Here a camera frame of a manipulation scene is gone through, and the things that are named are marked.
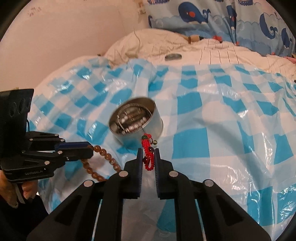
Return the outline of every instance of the bed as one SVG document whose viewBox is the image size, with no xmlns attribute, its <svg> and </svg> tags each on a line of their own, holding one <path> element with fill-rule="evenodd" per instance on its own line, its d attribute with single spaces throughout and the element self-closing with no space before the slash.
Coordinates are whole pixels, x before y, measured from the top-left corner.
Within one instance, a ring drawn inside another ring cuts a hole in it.
<svg viewBox="0 0 296 241">
<path fill-rule="evenodd" d="M 170 53 L 182 59 L 165 61 Z M 30 129 L 101 145 L 124 166 L 136 151 L 114 140 L 109 116 L 127 99 L 148 96 L 164 123 L 162 158 L 192 180 L 214 180 L 276 240 L 295 212 L 295 74 L 283 57 L 144 29 L 104 56 L 77 58 L 43 80 Z M 105 178 L 115 173 L 99 154 L 89 163 Z M 76 161 L 40 180 L 47 211 L 87 179 Z M 122 240 L 175 240 L 175 232 L 173 201 L 159 200 L 154 172 L 143 172 L 141 197 L 124 203 Z"/>
</svg>

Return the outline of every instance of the brown bead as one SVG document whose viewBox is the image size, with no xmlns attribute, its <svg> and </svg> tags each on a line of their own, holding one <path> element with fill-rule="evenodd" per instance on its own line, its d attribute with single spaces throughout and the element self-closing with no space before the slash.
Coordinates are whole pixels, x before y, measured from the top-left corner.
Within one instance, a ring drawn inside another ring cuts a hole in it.
<svg viewBox="0 0 296 241">
<path fill-rule="evenodd" d="M 98 176 L 96 179 L 97 179 L 99 182 L 105 181 L 105 178 L 102 177 L 102 176 Z"/>
<path fill-rule="evenodd" d="M 92 150 L 94 150 L 94 147 L 92 145 L 88 145 L 88 148 L 91 148 Z"/>
<path fill-rule="evenodd" d="M 88 162 L 83 163 L 83 168 L 88 169 L 89 168 L 89 163 Z"/>
<path fill-rule="evenodd" d="M 93 171 L 92 171 L 92 168 L 91 168 L 91 167 L 89 167 L 89 168 L 88 168 L 86 171 L 87 171 L 87 173 L 88 173 L 88 174 L 92 174 L 92 173 L 93 173 Z"/>
<path fill-rule="evenodd" d="M 118 164 L 114 164 L 114 165 L 113 165 L 113 169 L 116 170 L 116 171 L 117 171 L 117 170 L 120 170 L 120 165 L 118 165 Z"/>
<path fill-rule="evenodd" d="M 99 145 L 94 146 L 94 151 L 99 152 L 101 150 L 101 147 Z"/>
<path fill-rule="evenodd" d="M 101 156 L 104 156 L 104 155 L 106 155 L 107 154 L 107 151 L 105 150 L 105 149 L 101 149 L 100 150 L 100 155 Z"/>
<path fill-rule="evenodd" d="M 112 158 L 111 160 L 109 160 L 109 163 L 110 163 L 111 165 L 114 165 L 114 164 L 116 164 L 116 160 L 115 160 L 114 158 Z"/>
<path fill-rule="evenodd" d="M 106 155 L 105 155 L 105 159 L 106 160 L 111 160 L 112 159 L 112 156 L 111 156 L 111 154 L 110 153 L 107 153 Z"/>
<path fill-rule="evenodd" d="M 97 174 L 96 172 L 93 172 L 93 174 L 91 175 L 91 177 L 92 177 L 93 179 L 97 179 L 98 176 L 99 176 L 99 174 Z"/>
</svg>

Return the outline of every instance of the black mount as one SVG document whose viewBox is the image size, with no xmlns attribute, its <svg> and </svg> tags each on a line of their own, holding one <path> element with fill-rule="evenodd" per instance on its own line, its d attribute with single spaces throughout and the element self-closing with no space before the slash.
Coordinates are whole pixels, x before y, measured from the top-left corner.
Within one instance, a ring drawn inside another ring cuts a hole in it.
<svg viewBox="0 0 296 241">
<path fill-rule="evenodd" d="M 89 142 L 66 143 L 58 134 L 26 132 L 33 93 L 33 89 L 0 92 L 0 165 L 12 183 L 52 177 L 66 161 L 93 156 Z"/>
<path fill-rule="evenodd" d="M 160 199 L 175 200 L 177 241 L 203 241 L 195 200 L 207 241 L 270 241 L 260 227 L 212 180 L 189 180 L 155 149 L 155 176 Z M 141 191 L 142 149 L 124 171 L 109 180 L 85 181 L 28 236 L 27 241 L 120 241 L 123 199 L 137 199 Z M 99 203 L 98 221 L 95 227 Z"/>
</svg>

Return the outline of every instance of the open tin can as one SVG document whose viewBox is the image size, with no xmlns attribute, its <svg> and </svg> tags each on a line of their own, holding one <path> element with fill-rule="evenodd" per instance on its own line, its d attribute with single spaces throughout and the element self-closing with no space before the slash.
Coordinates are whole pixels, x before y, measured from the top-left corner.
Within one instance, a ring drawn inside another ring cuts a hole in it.
<svg viewBox="0 0 296 241">
<path fill-rule="evenodd" d="M 109 119 L 109 129 L 125 148 L 142 147 L 141 137 L 151 134 L 157 140 L 163 130 L 163 121 L 155 102 L 147 97 L 128 100 L 119 106 Z"/>
</svg>

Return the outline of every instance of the brown bead bracelet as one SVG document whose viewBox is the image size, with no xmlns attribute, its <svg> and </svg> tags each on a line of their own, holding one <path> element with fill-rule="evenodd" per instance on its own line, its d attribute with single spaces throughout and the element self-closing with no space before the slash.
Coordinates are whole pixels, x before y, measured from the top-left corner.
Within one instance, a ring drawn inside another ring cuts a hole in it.
<svg viewBox="0 0 296 241">
<path fill-rule="evenodd" d="M 117 172 L 121 171 L 120 165 L 117 163 L 117 161 L 112 158 L 112 155 L 110 153 L 107 153 L 105 149 L 102 149 L 99 145 L 92 146 L 89 145 L 89 148 L 91 148 L 95 152 L 99 152 L 101 156 L 104 156 L 107 161 L 113 166 L 113 169 Z M 89 166 L 88 159 L 81 160 L 83 164 L 83 168 L 86 169 L 87 173 L 91 175 L 93 179 L 98 180 L 99 182 L 105 181 L 106 179 L 99 175 L 98 173 L 94 172 L 93 169 Z"/>
</svg>

